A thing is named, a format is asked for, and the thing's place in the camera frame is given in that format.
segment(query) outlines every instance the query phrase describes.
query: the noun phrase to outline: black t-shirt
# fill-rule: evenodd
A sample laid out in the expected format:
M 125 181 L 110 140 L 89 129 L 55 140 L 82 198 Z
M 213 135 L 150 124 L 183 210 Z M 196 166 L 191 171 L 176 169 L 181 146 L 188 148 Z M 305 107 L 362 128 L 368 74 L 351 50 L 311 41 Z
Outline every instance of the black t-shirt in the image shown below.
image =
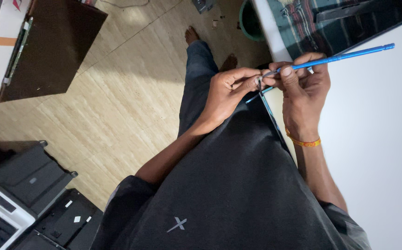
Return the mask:
M 240 103 L 159 188 L 126 177 L 106 207 L 91 249 L 370 246 L 346 212 L 316 200 L 255 100 Z

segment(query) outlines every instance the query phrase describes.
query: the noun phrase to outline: person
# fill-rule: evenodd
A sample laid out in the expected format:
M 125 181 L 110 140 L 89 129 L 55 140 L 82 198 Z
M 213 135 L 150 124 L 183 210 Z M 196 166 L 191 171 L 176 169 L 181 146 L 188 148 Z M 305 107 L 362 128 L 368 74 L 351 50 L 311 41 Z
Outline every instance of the person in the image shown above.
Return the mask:
M 185 37 L 178 138 L 118 185 L 91 249 L 370 249 L 321 145 L 295 145 L 297 168 L 262 101 L 244 103 L 268 70 L 230 69 L 237 65 L 231 55 L 220 72 L 192 27 Z M 293 63 L 323 56 L 307 53 Z M 281 74 L 262 86 L 283 91 L 290 136 L 317 141 L 327 65 L 310 73 L 290 64 L 270 64 Z

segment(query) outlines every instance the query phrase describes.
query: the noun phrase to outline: wire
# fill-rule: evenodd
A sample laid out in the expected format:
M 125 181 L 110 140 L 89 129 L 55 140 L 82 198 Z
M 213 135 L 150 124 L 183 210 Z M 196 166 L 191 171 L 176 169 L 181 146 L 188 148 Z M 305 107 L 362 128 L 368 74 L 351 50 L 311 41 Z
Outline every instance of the wire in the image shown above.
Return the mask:
M 127 6 L 119 6 L 116 3 L 110 3 L 110 2 L 107 2 L 107 1 L 104 1 L 104 0 L 99 0 L 99 1 L 103 2 L 103 3 L 108 3 L 108 4 L 112 5 L 112 6 L 120 8 L 120 9 L 125 9 L 125 8 L 130 8 L 130 7 L 141 7 L 141 6 L 146 6 L 146 5 L 148 5 L 150 3 L 150 0 L 147 0 L 147 3 L 144 3 L 144 4 L 132 4 L 132 5 L 127 5 Z

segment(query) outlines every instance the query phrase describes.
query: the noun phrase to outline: wrist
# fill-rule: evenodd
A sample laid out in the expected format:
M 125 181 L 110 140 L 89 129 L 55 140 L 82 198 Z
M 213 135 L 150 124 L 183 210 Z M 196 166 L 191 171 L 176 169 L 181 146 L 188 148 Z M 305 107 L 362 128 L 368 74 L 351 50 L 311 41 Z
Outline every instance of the wrist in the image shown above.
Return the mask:
M 193 135 L 204 135 L 212 132 L 216 127 L 218 127 L 216 122 L 205 120 L 200 117 L 196 120 L 192 127 L 189 128 L 189 131 Z
M 313 142 L 320 138 L 318 128 L 288 128 L 291 137 L 302 142 Z

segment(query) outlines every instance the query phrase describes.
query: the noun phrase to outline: green bucket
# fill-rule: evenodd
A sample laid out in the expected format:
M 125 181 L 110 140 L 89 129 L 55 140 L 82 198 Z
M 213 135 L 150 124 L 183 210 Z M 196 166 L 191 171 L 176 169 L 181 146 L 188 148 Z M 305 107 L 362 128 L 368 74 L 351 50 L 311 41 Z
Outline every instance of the green bucket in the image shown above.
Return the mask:
M 260 42 L 265 41 L 257 13 L 250 0 L 245 0 L 240 9 L 240 27 L 249 39 Z

